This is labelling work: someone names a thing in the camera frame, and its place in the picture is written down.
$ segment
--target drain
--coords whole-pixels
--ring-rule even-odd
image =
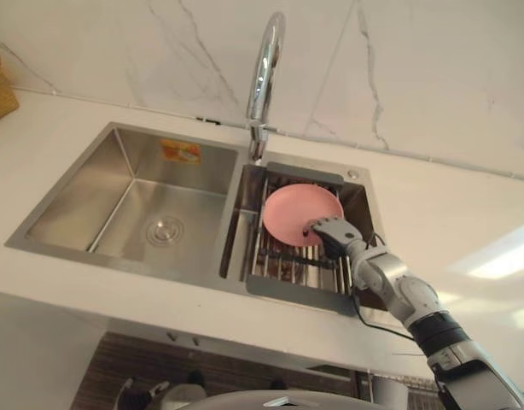
[[[176,243],[183,236],[184,225],[177,218],[164,216],[150,222],[146,230],[146,238],[157,246],[166,246]]]

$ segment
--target white marble wall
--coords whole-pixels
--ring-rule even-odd
[[[0,0],[15,84],[242,121],[271,12],[271,124],[524,174],[524,0]]]

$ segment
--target black cable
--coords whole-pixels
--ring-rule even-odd
[[[381,236],[378,235],[376,233],[376,231],[372,231],[372,235],[370,235],[370,239],[366,243],[366,249],[368,249],[368,247],[370,246],[370,243],[372,242],[374,237],[377,237],[378,239],[380,239],[381,244],[383,246],[386,246],[385,241],[381,238]],[[393,333],[396,336],[400,336],[400,337],[403,337],[404,339],[411,340],[412,342],[416,341],[413,337],[405,335],[404,333],[400,333],[399,331],[394,331],[394,330],[388,329],[387,327],[382,327],[382,326],[378,326],[378,325],[371,325],[370,323],[366,322],[366,320],[364,320],[363,315],[360,312],[359,307],[357,306],[357,299],[355,298],[355,295],[352,295],[352,298],[353,298],[353,306],[355,307],[355,312],[357,312],[358,318],[361,319],[361,322],[363,322],[363,324],[365,326],[372,327],[372,328],[378,329],[380,331],[388,331],[389,333]]]
[[[364,248],[364,249],[368,249],[368,247],[370,246],[370,243],[372,242],[374,237],[377,237],[378,239],[380,239],[381,244],[383,246],[386,246],[385,241],[381,238],[381,236],[378,235],[375,231],[372,231],[372,235],[370,235],[370,239],[368,241],[366,241],[366,248]]]
[[[358,318],[361,319],[361,322],[363,322],[365,326],[372,327],[380,331],[388,331],[389,333],[393,333],[396,336],[400,336],[400,337],[403,337],[404,339],[411,340],[412,342],[416,341],[413,337],[405,335],[404,333],[400,333],[399,331],[393,331],[391,329],[388,329],[387,327],[382,327],[382,326],[372,325],[370,323],[367,323],[366,320],[364,320],[363,315],[361,314],[360,309],[357,306],[357,299],[355,298],[355,295],[352,295],[352,299],[353,299],[353,307],[355,308],[355,312],[357,312]]]

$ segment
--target countertop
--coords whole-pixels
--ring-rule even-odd
[[[245,130],[169,114],[28,91],[18,98],[20,108],[0,120],[1,292],[343,366],[430,377],[417,346],[357,319],[5,248],[108,122],[248,145]],[[368,168],[387,245],[442,292],[467,333],[524,389],[524,272],[483,279],[457,269],[524,226],[524,182],[277,135],[268,150]]]

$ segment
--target chrome faucet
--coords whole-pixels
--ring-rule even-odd
[[[281,55],[284,36],[285,15],[280,12],[274,13],[265,27],[259,58],[254,67],[251,94],[248,98],[247,120],[251,128],[249,153],[253,162],[262,158],[268,142],[268,131],[265,126],[268,121],[273,75]]]

